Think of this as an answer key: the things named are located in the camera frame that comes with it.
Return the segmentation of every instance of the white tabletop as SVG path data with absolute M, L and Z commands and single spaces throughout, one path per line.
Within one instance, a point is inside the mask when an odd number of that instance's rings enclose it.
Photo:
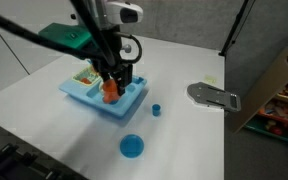
M 148 83 L 125 119 L 58 90 L 87 66 L 63 56 L 0 92 L 0 126 L 92 180 L 223 180 L 224 112 L 194 105 L 186 88 L 206 77 L 224 88 L 224 58 L 214 50 L 140 40 L 144 54 L 134 74 Z M 152 116 L 155 103 L 160 117 Z M 127 134 L 144 140 L 136 159 L 120 153 Z

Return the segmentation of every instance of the gray wall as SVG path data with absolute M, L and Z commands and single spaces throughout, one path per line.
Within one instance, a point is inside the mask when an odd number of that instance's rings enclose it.
M 143 22 L 123 26 L 137 35 L 220 50 L 243 0 L 131 0 Z M 244 96 L 288 46 L 288 0 L 257 0 L 229 51 L 226 90 Z

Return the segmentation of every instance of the green object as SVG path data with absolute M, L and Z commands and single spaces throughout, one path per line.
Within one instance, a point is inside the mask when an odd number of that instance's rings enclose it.
M 38 34 L 46 39 L 75 49 L 81 49 L 90 42 L 92 42 L 96 48 L 98 47 L 92 35 L 83 26 L 52 23 L 42 29 Z
M 267 131 L 265 128 L 266 125 L 267 118 L 255 116 L 245 125 L 245 128 L 288 142 L 288 128 L 283 129 L 283 134 L 281 136 L 278 136 Z

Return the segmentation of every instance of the blue tray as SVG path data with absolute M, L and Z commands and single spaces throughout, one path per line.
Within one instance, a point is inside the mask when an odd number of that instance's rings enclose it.
M 147 83 L 146 79 L 133 76 L 132 83 L 126 87 L 125 94 L 117 102 L 105 104 L 102 100 L 103 95 L 99 90 L 100 77 L 92 77 L 92 84 L 84 84 L 79 81 L 82 78 L 81 76 L 89 74 L 87 73 L 89 69 L 86 68 L 73 78 L 65 81 L 59 89 L 77 100 L 120 118 L 126 114 Z

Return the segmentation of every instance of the blue cup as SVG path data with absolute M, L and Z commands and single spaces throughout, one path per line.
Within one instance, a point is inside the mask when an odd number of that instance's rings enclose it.
M 161 114 L 161 106 L 158 104 L 154 104 L 152 106 L 152 113 L 153 116 L 159 116 Z

